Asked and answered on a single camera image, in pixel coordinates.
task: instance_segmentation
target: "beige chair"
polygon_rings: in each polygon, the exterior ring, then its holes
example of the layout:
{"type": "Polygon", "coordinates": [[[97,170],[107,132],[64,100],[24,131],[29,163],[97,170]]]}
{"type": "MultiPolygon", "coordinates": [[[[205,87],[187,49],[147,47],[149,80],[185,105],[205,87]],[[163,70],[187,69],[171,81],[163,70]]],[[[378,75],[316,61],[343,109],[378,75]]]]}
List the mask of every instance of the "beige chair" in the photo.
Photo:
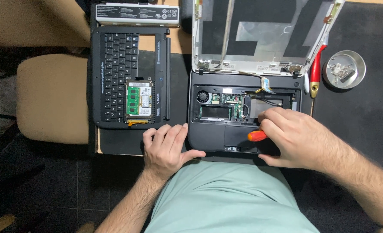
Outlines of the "beige chair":
{"type": "MultiPolygon", "coordinates": [[[[90,29],[74,0],[0,0],[0,46],[89,47],[90,29]]],[[[30,139],[88,143],[86,58],[44,55],[17,71],[17,124],[30,139]]]]}

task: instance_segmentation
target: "hand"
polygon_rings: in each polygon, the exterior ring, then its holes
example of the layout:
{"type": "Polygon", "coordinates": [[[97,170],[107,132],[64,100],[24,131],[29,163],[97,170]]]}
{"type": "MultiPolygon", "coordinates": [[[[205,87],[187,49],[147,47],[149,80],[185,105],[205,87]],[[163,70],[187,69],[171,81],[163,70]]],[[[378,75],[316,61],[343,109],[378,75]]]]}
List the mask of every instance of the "hand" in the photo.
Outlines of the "hand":
{"type": "Polygon", "coordinates": [[[259,155],[269,166],[297,167],[327,173],[352,148],[312,117],[275,107],[258,116],[260,129],[272,139],[281,156],[259,155]]]}
{"type": "Polygon", "coordinates": [[[204,157],[204,151],[190,150],[181,152],[187,136],[188,124],[164,125],[158,130],[152,128],[144,132],[144,171],[167,181],[184,163],[195,157],[204,157]]]}

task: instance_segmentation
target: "metal bowl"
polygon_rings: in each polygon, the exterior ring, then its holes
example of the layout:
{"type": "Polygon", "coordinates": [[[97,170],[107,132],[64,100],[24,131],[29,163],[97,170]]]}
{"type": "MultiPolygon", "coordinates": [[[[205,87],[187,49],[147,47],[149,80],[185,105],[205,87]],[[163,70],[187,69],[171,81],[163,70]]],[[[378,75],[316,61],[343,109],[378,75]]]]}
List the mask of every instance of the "metal bowl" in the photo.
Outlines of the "metal bowl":
{"type": "Polygon", "coordinates": [[[344,50],[334,54],[325,64],[324,80],[333,87],[349,89],[357,86],[366,75],[366,64],[356,52],[344,50]]]}

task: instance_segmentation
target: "laptop keyboard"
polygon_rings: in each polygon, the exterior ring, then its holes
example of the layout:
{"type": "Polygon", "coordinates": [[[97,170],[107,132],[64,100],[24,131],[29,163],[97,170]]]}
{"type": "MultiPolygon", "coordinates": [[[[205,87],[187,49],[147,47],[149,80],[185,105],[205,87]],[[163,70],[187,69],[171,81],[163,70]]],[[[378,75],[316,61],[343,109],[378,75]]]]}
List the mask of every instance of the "laptop keyboard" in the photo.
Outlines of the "laptop keyboard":
{"type": "Polygon", "coordinates": [[[124,82],[138,77],[139,34],[105,34],[105,121],[122,122],[124,82]]]}

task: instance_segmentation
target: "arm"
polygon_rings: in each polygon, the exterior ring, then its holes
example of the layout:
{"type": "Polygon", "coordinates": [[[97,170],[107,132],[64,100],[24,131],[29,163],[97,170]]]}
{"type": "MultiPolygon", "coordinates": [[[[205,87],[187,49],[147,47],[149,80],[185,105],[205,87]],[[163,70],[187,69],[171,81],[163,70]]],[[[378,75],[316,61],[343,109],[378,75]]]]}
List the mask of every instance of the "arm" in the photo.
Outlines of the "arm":
{"type": "Polygon", "coordinates": [[[268,165],[331,176],[348,188],[371,219],[383,225],[383,169],[306,114],[278,107],[261,113],[259,121],[281,150],[281,156],[259,155],[268,165]]]}
{"type": "Polygon", "coordinates": [[[159,130],[149,129],[143,134],[144,170],[129,193],[98,227],[96,233],[141,231],[154,201],[167,180],[185,162],[205,156],[203,151],[196,150],[181,153],[187,130],[187,124],[174,127],[164,125],[159,130]]]}

